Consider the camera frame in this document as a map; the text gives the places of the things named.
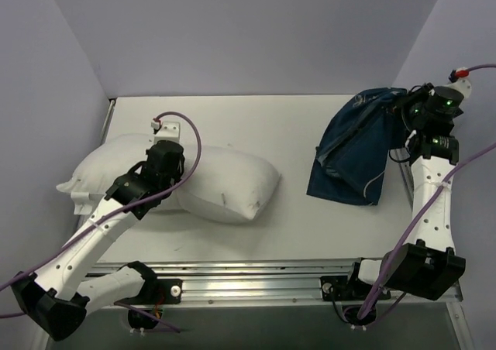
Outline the white pillow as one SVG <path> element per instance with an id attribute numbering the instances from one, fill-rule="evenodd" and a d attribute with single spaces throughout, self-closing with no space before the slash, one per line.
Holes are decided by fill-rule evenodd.
<path id="1" fill-rule="evenodd" d="M 93 212 L 114 179 L 144 160 L 147 134 L 115 137 L 88 154 L 71 179 L 56 189 L 68 194 L 74 212 Z M 203 146 L 197 169 L 186 184 L 153 208 L 154 213 L 187 212 L 209 221 L 242 224 L 255 220 L 272 198 L 281 175 L 267 160 L 234 149 Z"/>

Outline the blue embroidered pillowcase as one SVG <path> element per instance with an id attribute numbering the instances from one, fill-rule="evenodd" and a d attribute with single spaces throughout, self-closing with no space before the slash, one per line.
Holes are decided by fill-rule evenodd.
<path id="1" fill-rule="evenodd" d="M 308 196 L 355 206 L 379 203 L 389 152 L 405 144 L 406 128 L 394 104 L 407 93 L 373 88 L 345 103 L 315 148 Z"/>

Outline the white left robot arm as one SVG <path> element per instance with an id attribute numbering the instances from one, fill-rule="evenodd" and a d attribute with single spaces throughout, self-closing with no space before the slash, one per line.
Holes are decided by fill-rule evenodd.
<path id="1" fill-rule="evenodd" d="M 129 262 L 114 273 L 86 280 L 88 271 L 128 229 L 171 195 L 184 173 L 184 149 L 167 140 L 117 177 L 97 208 L 60 253 L 12 282 L 24 314 L 54 341 L 72 335 L 91 313 L 121 300 L 150 303 L 159 295 L 156 273 Z"/>

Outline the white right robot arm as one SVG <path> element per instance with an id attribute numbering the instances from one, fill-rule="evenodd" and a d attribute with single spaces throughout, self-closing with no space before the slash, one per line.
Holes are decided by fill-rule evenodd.
<path id="1" fill-rule="evenodd" d="M 470 84 L 459 79 L 443 86 L 424 84 L 400 100 L 409 134 L 412 222 L 383 259 L 356 263 L 344 279 L 351 297 L 390 289 L 437 300 L 463 275 L 466 261 L 456 254 L 451 232 L 452 177 L 459 162 L 459 143 L 451 132 L 470 92 Z"/>

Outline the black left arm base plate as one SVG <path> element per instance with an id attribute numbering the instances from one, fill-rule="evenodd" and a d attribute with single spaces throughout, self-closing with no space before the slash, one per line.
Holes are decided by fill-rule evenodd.
<path id="1" fill-rule="evenodd" d="M 141 262 L 132 262 L 129 267 L 138 272 L 144 284 L 136 296 L 125 299 L 126 303 L 160 306 L 181 302 L 183 280 L 176 277 L 159 277 Z"/>

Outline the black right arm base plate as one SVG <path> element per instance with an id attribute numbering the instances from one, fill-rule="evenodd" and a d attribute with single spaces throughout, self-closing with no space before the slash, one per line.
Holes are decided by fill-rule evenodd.
<path id="1" fill-rule="evenodd" d="M 353 279 L 351 283 L 346 275 L 321 276 L 319 278 L 322 299 L 330 301 L 333 294 L 336 301 L 365 300 L 371 285 Z"/>

